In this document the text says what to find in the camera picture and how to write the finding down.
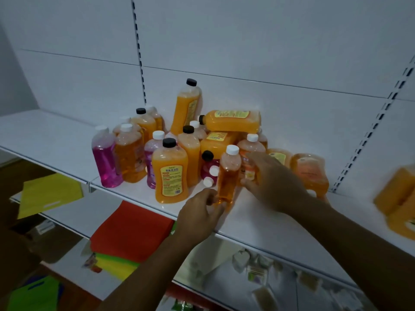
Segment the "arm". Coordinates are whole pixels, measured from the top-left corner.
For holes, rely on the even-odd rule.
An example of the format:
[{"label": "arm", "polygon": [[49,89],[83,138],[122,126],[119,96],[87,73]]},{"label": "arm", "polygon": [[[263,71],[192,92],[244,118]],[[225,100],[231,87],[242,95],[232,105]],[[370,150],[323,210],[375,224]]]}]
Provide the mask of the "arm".
[{"label": "arm", "polygon": [[189,252],[210,236],[222,215],[222,205],[215,207],[211,214],[206,210],[206,205],[214,202],[215,194],[213,189],[204,189],[190,198],[179,212],[174,234],[166,238],[97,311],[155,310]]},{"label": "arm", "polygon": [[336,259],[379,310],[413,310],[415,258],[311,197],[288,168],[263,153],[261,172],[243,185],[267,206],[298,221]]}]

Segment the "hand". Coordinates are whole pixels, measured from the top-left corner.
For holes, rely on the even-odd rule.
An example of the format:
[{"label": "hand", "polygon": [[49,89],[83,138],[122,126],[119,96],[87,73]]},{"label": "hand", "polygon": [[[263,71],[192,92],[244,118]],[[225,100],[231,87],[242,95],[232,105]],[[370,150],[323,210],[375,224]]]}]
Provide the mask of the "hand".
[{"label": "hand", "polygon": [[301,180],[277,159],[263,152],[251,152],[247,156],[259,168],[261,181],[258,185],[248,179],[242,179],[241,183],[258,200],[289,215],[294,207],[301,205],[304,199],[310,198]]},{"label": "hand", "polygon": [[210,236],[225,210],[225,206],[220,204],[211,214],[208,213],[206,205],[215,203],[216,194],[216,190],[206,188],[184,204],[174,232],[181,242],[193,248]]}]

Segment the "pink liquid bottle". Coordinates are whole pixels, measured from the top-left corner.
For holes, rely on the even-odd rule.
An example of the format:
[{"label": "pink liquid bottle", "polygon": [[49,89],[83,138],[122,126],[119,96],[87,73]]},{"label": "pink liquid bottle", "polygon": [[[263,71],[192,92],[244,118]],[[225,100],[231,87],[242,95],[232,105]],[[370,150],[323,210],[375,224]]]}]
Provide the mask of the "pink liquid bottle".
[{"label": "pink liquid bottle", "polygon": [[214,155],[211,151],[204,151],[202,153],[203,164],[200,169],[200,177],[203,180],[205,187],[213,187],[217,182],[217,175],[219,174],[219,159],[213,159]]},{"label": "pink liquid bottle", "polygon": [[105,125],[95,127],[97,134],[92,138],[92,154],[100,174],[101,184],[106,188],[115,188],[122,183],[120,167],[114,155],[115,135]]},{"label": "pink liquid bottle", "polygon": [[144,146],[144,154],[146,156],[146,165],[147,165],[147,185],[151,189],[156,188],[156,176],[154,175],[152,157],[153,152],[163,147],[164,132],[163,131],[154,131],[153,139],[148,141]]}]

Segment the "red object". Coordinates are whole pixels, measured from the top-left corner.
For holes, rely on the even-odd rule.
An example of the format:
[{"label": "red object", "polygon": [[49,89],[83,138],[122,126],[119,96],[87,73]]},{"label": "red object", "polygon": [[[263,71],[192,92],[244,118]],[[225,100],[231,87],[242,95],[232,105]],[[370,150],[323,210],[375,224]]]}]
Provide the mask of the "red object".
[{"label": "red object", "polygon": [[211,311],[227,311],[227,309],[221,307],[220,305],[207,300],[206,298],[203,298],[202,296],[195,294],[194,292],[191,292],[175,283],[169,284],[165,295],[176,298],[178,300],[186,301],[195,306],[198,306],[199,308],[204,308]]},{"label": "red object", "polygon": [[141,263],[170,234],[174,221],[122,201],[91,237],[94,252]]}]

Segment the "black bottle cap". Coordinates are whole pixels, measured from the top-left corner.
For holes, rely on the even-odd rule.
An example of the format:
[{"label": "black bottle cap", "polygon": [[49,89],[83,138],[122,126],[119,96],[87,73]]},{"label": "black bottle cap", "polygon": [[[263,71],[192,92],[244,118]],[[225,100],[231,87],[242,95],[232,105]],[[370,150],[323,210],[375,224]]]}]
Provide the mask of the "black bottle cap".
[{"label": "black bottle cap", "polygon": [[146,111],[145,108],[137,108],[137,109],[135,109],[135,112],[137,114],[145,114],[147,111]]},{"label": "black bottle cap", "polygon": [[206,162],[212,161],[214,158],[214,155],[211,151],[204,151],[202,153],[202,159]]},{"label": "black bottle cap", "polygon": [[176,146],[176,140],[174,138],[165,138],[163,140],[163,147],[172,148]]},{"label": "black bottle cap", "polygon": [[192,127],[191,125],[185,125],[183,127],[183,133],[192,134],[194,131],[195,131],[195,128]]},{"label": "black bottle cap", "polygon": [[190,85],[190,86],[196,86],[197,83],[198,82],[196,80],[194,80],[193,78],[188,78],[187,81],[186,81],[186,84]]}]

